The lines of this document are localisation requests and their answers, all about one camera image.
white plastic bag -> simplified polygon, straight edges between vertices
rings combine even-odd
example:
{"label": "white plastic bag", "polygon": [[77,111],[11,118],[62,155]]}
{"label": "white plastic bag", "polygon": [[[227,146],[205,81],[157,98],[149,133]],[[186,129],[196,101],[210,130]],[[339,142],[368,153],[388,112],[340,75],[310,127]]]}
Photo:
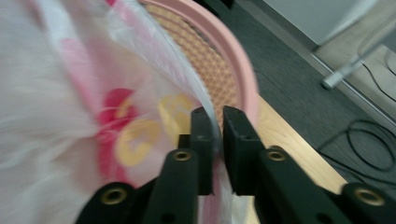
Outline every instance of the white plastic bag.
{"label": "white plastic bag", "polygon": [[[145,184],[200,104],[220,147],[210,98],[176,44],[136,1],[111,6],[0,6],[2,30],[11,31],[0,34],[0,197],[9,202],[1,223],[70,223],[107,181]],[[223,165],[215,167],[224,178]],[[217,177],[217,199],[201,200],[210,223],[229,216],[219,185]]]}

carpeted floor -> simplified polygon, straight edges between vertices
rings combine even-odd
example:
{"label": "carpeted floor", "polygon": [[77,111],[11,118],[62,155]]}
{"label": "carpeted floor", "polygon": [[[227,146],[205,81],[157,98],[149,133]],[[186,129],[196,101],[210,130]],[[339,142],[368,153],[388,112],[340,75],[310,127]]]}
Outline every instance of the carpeted floor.
{"label": "carpeted floor", "polygon": [[[260,0],[251,0],[259,4]],[[363,110],[339,90],[326,91],[319,82],[323,76],[296,52],[279,40],[268,29],[252,18],[238,4],[230,10],[218,0],[207,0],[220,19],[233,31],[249,56],[260,88],[261,97],[268,102],[312,147],[344,130],[355,119],[372,120]],[[353,132],[351,139],[361,155],[377,166],[391,163],[384,145],[374,137]],[[394,169],[381,173],[370,168],[352,151],[347,138],[341,136],[323,151],[338,161],[345,162],[367,175],[386,180],[396,180]],[[396,191],[389,185],[372,181],[337,168],[347,181],[365,181],[385,189],[396,198]]]}

